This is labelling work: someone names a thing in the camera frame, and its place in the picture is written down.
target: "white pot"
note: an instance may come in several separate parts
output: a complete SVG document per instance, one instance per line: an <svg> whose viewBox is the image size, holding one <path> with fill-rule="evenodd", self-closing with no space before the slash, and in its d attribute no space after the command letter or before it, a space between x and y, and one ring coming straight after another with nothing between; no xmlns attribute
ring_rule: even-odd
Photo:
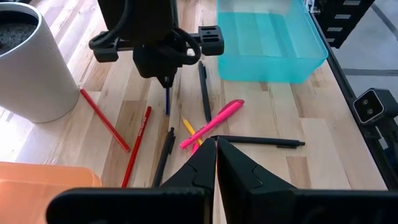
<svg viewBox="0 0 398 224"><path fill-rule="evenodd" d="M38 26L27 40L0 55L0 106L35 123L67 114L79 89L43 16L23 3L0 3L1 11L30 14Z"/></svg>

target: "red pencil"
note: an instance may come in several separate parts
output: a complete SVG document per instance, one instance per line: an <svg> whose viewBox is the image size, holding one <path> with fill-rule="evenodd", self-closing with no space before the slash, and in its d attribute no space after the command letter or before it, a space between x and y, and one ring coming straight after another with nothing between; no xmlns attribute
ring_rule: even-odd
<svg viewBox="0 0 398 224"><path fill-rule="evenodd" d="M132 152L131 152L130 161L129 161L129 164L127 165L126 173L124 175L122 187L127 187L127 184L129 183L132 168L134 167L134 163L136 162L139 145L141 144L141 139L142 139L142 136L144 135L145 127L147 126L151 110L152 110L152 108L150 106L148 106L147 110L145 112L145 116L142 119L141 127L139 128L139 132L137 135L136 143L134 143L134 148L132 149Z"/></svg>
<svg viewBox="0 0 398 224"><path fill-rule="evenodd" d="M113 137L120 143L120 145L123 147L124 150L126 150L126 152L129 152L130 151L129 145L127 145L127 143L124 141L122 136L120 136L118 131L113 127L113 125L108 121L108 119L106 119L106 116L98 108L93 99L91 99L86 90L81 89L80 92L86 98L88 104L90 104L90 106L94 109L95 113L99 116L102 122L105 124L106 128L112 133Z"/></svg>

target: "yellow pencil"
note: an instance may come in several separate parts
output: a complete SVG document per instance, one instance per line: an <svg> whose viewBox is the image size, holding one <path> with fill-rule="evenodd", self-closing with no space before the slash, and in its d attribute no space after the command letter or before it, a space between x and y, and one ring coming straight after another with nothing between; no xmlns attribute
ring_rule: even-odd
<svg viewBox="0 0 398 224"><path fill-rule="evenodd" d="M181 119L182 119L182 122L184 123L185 127L187 128L188 132L191 135L194 135L195 134L195 130L193 129L193 127L191 126L189 121L187 119L185 119L183 116L181 116ZM203 141L201 139L198 139L197 142L198 142L199 146L201 146L202 143L203 143Z"/></svg>

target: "wooden table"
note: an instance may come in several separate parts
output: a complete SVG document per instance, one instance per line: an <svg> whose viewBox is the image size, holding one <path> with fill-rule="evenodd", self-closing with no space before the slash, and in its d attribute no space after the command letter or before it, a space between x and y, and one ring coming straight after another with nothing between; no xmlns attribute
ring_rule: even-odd
<svg viewBox="0 0 398 224"><path fill-rule="evenodd" d="M152 114L131 177L131 187L149 187L169 127L176 144L164 179L191 156L178 145L188 138L180 115L195 129L205 124L197 66L178 71L172 111L164 114L165 91L156 79L139 76L131 52L115 63L98 63L88 41L106 30L96 0L33 0L43 13L76 82L89 91L104 114L132 147L147 106ZM215 24L215 0L178 0L180 26L195 32ZM237 144L260 165L299 188L386 189L363 137L325 62L302 85L237 83L220 80L215 57L203 57L213 116L229 101L244 99L244 108L211 134L232 134L305 141L297 150ZM83 97L66 116L32 124L0 109L0 160L84 166L104 186L120 186L129 160ZM215 220L224 222L216 194Z"/></svg>

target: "translucent plastic container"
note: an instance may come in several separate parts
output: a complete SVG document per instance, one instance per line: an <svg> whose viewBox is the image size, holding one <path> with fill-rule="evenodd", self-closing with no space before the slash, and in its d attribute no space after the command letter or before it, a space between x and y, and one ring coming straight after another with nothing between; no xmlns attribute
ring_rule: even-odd
<svg viewBox="0 0 398 224"><path fill-rule="evenodd" d="M302 83L328 56L303 0L217 0L224 80Z"/></svg>

